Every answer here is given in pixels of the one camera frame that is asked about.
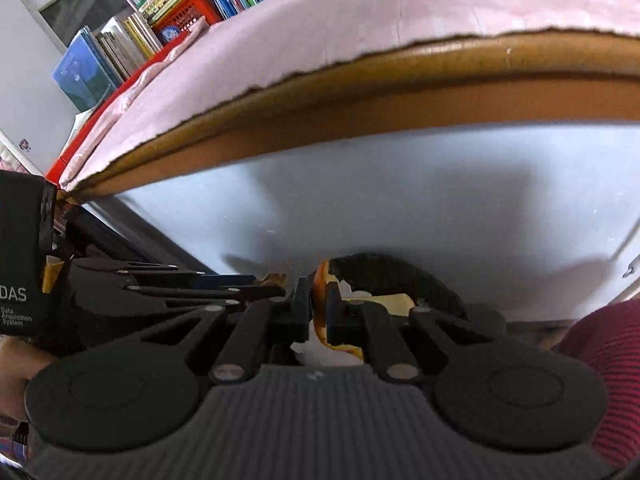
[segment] gray textured base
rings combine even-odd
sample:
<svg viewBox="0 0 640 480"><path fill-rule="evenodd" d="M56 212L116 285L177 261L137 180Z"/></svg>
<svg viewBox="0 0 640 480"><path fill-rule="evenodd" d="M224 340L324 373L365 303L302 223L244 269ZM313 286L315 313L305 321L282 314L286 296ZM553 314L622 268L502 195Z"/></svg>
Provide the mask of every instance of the gray textured base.
<svg viewBox="0 0 640 480"><path fill-rule="evenodd" d="M138 450L88 455L46 447L38 480L595 480L611 473L581 445L542 455L487 449L449 429L412 386L368 365L264 366L210 391L196 415Z"/></svg>

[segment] white wall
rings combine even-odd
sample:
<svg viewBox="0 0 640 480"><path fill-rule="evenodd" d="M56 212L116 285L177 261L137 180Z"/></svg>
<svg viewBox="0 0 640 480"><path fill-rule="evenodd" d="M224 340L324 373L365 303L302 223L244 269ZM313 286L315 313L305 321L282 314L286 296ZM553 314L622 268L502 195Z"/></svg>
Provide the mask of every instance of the white wall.
<svg viewBox="0 0 640 480"><path fill-rule="evenodd" d="M119 196L217 272L383 251L509 320L581 317L640 253L640 126L450 128L309 146Z"/></svg>
<svg viewBox="0 0 640 480"><path fill-rule="evenodd" d="M71 101L51 74L62 55L20 0L0 0L0 130L46 172L71 132Z"/></svg>

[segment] red fabric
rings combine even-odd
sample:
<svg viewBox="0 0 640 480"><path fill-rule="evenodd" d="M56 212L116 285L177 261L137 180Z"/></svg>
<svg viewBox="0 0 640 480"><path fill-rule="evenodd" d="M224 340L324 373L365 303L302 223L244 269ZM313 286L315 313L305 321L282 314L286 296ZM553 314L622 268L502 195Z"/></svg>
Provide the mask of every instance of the red fabric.
<svg viewBox="0 0 640 480"><path fill-rule="evenodd" d="M593 447L613 467L640 454L640 300L606 306L576 323L555 350L594 368L609 389Z"/></svg>
<svg viewBox="0 0 640 480"><path fill-rule="evenodd" d="M104 111L113 103L123 92L127 91L133 83L135 83L140 75L153 63L157 63L159 61L164 60L165 57L169 55L169 53L174 49L174 47L181 44L189 35L189 31L185 30L178 36L174 38L169 43L167 43L164 48L155 54L149 61L147 61L134 75L132 75L129 79L127 79L111 96L94 112L94 114L89 118L89 120L84 124L84 126L80 129L76 138L71 142L71 144L67 147L67 149L60 155L58 160L53 163L53 166L49 169L46 179L50 182L54 183L56 186L60 187L60 176L62 176L62 172L65 171L66 165L71 160L71 157L74 156L78 148L82 145L87 135L91 132L92 128L97 123L100 116L104 113Z"/></svg>

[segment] black circular pad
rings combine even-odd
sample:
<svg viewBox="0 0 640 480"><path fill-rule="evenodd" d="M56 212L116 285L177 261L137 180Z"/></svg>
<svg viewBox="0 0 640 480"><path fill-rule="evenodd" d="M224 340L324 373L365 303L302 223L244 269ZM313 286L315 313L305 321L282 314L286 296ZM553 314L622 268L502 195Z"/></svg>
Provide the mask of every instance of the black circular pad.
<svg viewBox="0 0 640 480"><path fill-rule="evenodd" d="M459 347L436 378L434 402L473 440L540 452L588 440L605 414L607 392L581 362L496 340Z"/></svg>
<svg viewBox="0 0 640 480"><path fill-rule="evenodd" d="M134 449L173 433L195 412L198 382L170 347L101 346L62 359L29 384L29 422L73 450Z"/></svg>

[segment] red plastic basket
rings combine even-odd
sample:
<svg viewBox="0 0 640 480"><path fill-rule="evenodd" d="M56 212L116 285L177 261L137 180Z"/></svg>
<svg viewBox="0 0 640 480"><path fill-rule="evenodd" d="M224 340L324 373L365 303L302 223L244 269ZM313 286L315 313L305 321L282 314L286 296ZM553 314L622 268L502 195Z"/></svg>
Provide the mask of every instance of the red plastic basket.
<svg viewBox="0 0 640 480"><path fill-rule="evenodd" d="M167 43L201 16L206 18L209 25L222 21L213 0L181 0L175 9L151 28L163 43Z"/></svg>

